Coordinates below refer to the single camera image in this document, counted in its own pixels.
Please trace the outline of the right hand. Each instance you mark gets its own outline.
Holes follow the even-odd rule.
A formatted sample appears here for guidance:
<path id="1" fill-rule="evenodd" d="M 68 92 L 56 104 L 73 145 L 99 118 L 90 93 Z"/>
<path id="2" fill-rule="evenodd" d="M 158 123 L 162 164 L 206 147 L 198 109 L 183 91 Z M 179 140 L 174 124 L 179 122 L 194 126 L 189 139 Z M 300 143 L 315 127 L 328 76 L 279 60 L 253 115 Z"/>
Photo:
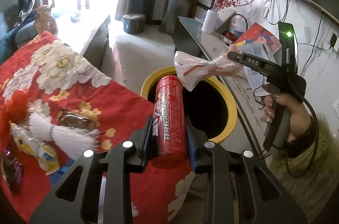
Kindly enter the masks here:
<path id="1" fill-rule="evenodd" d="M 266 84 L 262 88 L 269 93 L 264 98 L 264 115 L 261 117 L 262 122 L 271 123 L 275 118 L 274 105 L 278 104 L 285 106 L 291 113 L 290 117 L 290 132 L 287 137 L 287 142 L 291 142 L 304 134 L 311 125 L 311 117 L 308 114 L 303 103 L 300 103 L 292 95 L 286 93 L 274 93 L 273 85 Z"/>

